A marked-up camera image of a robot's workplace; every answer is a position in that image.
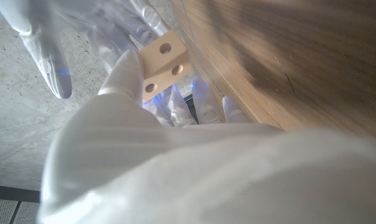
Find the gloved hand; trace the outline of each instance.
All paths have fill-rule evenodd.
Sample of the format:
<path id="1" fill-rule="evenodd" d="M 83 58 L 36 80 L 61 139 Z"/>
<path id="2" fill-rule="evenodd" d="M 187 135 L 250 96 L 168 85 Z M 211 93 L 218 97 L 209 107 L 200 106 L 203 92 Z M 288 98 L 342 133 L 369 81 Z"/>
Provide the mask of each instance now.
<path id="1" fill-rule="evenodd" d="M 136 48 L 129 35 L 146 46 L 169 30 L 147 0 L 0 0 L 0 11 L 61 99 L 72 94 L 58 37 L 64 26 L 92 44 L 108 73 L 120 58 L 119 50 Z"/>
<path id="2" fill-rule="evenodd" d="M 208 84 L 203 79 L 196 78 L 191 87 L 199 124 L 222 123 L 223 114 Z M 175 84 L 144 103 L 143 108 L 155 115 L 163 126 L 185 127 L 197 124 Z M 227 123 L 251 123 L 231 97 L 223 98 L 223 108 Z"/>

